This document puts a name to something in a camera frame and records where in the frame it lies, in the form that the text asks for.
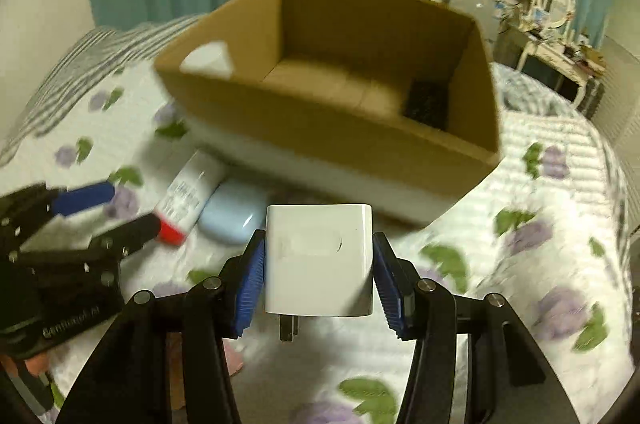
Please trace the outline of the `person's hand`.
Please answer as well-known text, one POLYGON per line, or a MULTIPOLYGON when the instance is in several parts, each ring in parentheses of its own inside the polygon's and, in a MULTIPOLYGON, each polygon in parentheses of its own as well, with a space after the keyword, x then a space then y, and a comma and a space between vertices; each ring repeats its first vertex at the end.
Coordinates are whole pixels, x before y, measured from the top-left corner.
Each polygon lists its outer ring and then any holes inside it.
MULTIPOLYGON (((17 363, 11 357, 1 355, 0 360, 3 369, 6 370, 9 375, 18 375, 17 363)), ((45 352, 25 360, 25 368, 32 376, 39 376, 42 373, 46 373, 47 370, 49 370, 49 366, 50 360, 45 352)))

